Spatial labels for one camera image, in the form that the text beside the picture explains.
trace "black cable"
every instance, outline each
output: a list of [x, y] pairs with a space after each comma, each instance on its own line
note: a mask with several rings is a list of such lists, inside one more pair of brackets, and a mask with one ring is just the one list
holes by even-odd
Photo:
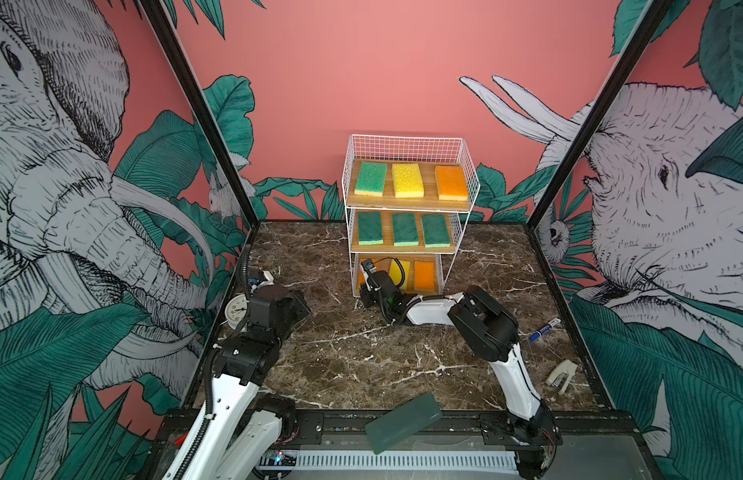
[[174, 480], [180, 480], [184, 475], [190, 463], [193, 461], [193, 457], [196, 455], [198, 448], [201, 447], [201, 442], [204, 440], [206, 430], [209, 429], [209, 424], [212, 419], [211, 416], [214, 412], [214, 395], [212, 393], [212, 367], [214, 365], [214, 359], [217, 356], [217, 352], [220, 349], [213, 349], [209, 356], [206, 357], [204, 362], [204, 393], [206, 395], [206, 408], [204, 409], [204, 420], [201, 422], [201, 427], [198, 428], [196, 437], [193, 439], [193, 444], [188, 448], [185, 458], [183, 458], [180, 467], [174, 474]]

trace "green sponge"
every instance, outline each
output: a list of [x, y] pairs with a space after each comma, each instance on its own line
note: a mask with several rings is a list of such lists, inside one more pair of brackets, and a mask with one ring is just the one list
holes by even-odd
[[428, 392], [366, 424], [366, 436], [375, 455], [433, 425], [443, 417], [438, 402]]
[[416, 246], [419, 245], [419, 234], [417, 233], [417, 218], [414, 214], [393, 214], [393, 245], [394, 246]]
[[382, 242], [382, 216], [379, 212], [358, 212], [358, 245], [379, 245]]
[[446, 227], [446, 216], [442, 214], [423, 215], [422, 233], [424, 234], [426, 248], [451, 246], [451, 235], [449, 235], [449, 229]]
[[381, 197], [385, 191], [385, 178], [387, 177], [387, 164], [378, 162], [361, 162], [356, 180], [356, 195], [368, 197]]

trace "marble tabletop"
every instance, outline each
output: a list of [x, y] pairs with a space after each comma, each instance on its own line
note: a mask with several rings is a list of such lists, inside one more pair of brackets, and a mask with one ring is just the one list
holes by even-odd
[[[353, 297], [345, 224], [263, 223], [250, 258], [250, 268], [270, 270], [277, 283], [301, 290], [312, 309], [283, 346], [263, 392], [294, 398], [297, 408], [395, 408], [425, 392], [443, 409], [504, 408], [488, 363], [453, 327], [387, 326], [378, 309]], [[467, 226], [444, 293], [473, 284], [518, 319], [523, 358], [549, 408], [597, 411], [581, 368], [563, 395], [544, 383], [562, 360], [579, 364], [562, 326], [525, 340], [558, 310], [522, 226]], [[200, 406], [203, 391], [196, 398]]]

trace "pink wall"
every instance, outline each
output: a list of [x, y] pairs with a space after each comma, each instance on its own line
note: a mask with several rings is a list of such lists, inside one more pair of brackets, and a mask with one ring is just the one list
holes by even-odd
[[[499, 74], [563, 116], [593, 101], [612, 67], [619, 0], [223, 0], [222, 36], [175, 2], [178, 32], [203, 88], [252, 82], [254, 147], [242, 174], [338, 180], [353, 133], [465, 138], [508, 189], [543, 145], [504, 127], [461, 76], [500, 92]], [[266, 199], [268, 218], [289, 214]]]

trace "yellow sponge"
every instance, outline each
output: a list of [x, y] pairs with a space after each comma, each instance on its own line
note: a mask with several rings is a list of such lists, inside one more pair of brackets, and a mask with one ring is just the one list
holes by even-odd
[[393, 190], [396, 198], [424, 197], [419, 165], [393, 164]]

